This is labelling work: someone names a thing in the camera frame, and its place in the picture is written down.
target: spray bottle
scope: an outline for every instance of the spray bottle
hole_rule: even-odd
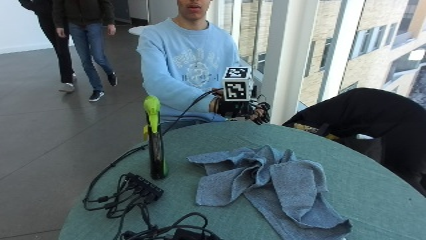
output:
[[[162,136],[160,127],[160,100],[148,96],[144,101],[148,126],[144,128],[144,135],[148,133],[150,177],[162,179],[168,175],[168,166],[164,160]]]

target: teal tabletop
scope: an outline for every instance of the teal tabletop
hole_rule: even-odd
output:
[[[196,204],[205,170],[186,159],[203,153],[265,145],[279,151],[290,149],[299,159],[322,165],[329,189],[325,199],[353,225],[347,240],[426,239],[426,198],[387,169],[325,138],[271,124],[258,126],[249,121],[201,124],[170,131],[164,136],[168,177],[150,179],[149,152],[137,151],[104,174],[90,196],[112,194],[120,175],[130,172],[164,189],[162,197],[148,205],[150,221],[158,227],[172,225],[189,212],[200,212],[209,220],[206,228],[225,240],[281,239],[243,196],[223,207]],[[81,199],[70,209],[60,239],[113,239],[120,219],[108,219],[105,210],[86,211]],[[200,219],[188,219],[185,223],[200,225]],[[145,229],[140,211],[130,211],[122,231]]]

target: jeans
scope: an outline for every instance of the jeans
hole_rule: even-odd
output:
[[[88,75],[94,91],[104,91],[101,79],[98,77],[93,61],[101,66],[106,75],[113,73],[113,69],[104,53],[104,31],[102,24],[93,23],[78,26],[69,23],[69,33],[74,41],[76,50],[80,56],[82,68]]]
[[[49,39],[52,43],[57,61],[58,61],[58,71],[61,74],[61,82],[62,83],[72,83],[72,74],[74,73],[72,69],[72,61],[70,61],[70,54],[68,48],[69,37],[60,38],[56,34],[56,27],[53,24],[52,16],[37,15],[40,28],[44,32],[45,37]]]

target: man's hand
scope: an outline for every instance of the man's hand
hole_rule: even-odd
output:
[[[56,28],[56,33],[58,37],[61,38],[66,37],[64,28]]]
[[[250,115],[250,120],[257,124],[261,125],[262,123],[269,123],[270,117],[269,117],[269,111],[270,105],[266,102],[261,102],[255,109],[254,113]]]
[[[116,34],[116,25],[108,24],[108,35]]]

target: building exterior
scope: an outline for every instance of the building exterior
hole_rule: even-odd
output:
[[[333,38],[337,36],[339,15],[347,14],[345,2],[351,0],[321,0],[311,34],[309,57],[299,93],[306,106],[315,104],[321,86],[327,80],[327,61],[333,61]],[[231,22],[237,0],[225,0],[223,28],[234,35]],[[263,72],[271,0],[239,0],[241,17],[238,47],[241,58]],[[351,48],[347,56],[339,92],[369,87],[393,91],[403,96],[410,91],[419,68],[424,63],[426,46],[426,0],[366,0],[354,29],[354,40],[346,42]]]
[[[299,100],[307,105],[318,101],[323,81],[325,59],[342,1],[321,1],[313,33],[311,58],[306,63]],[[426,44],[424,0],[366,0],[357,35],[351,44],[341,92],[369,87],[410,95]]]

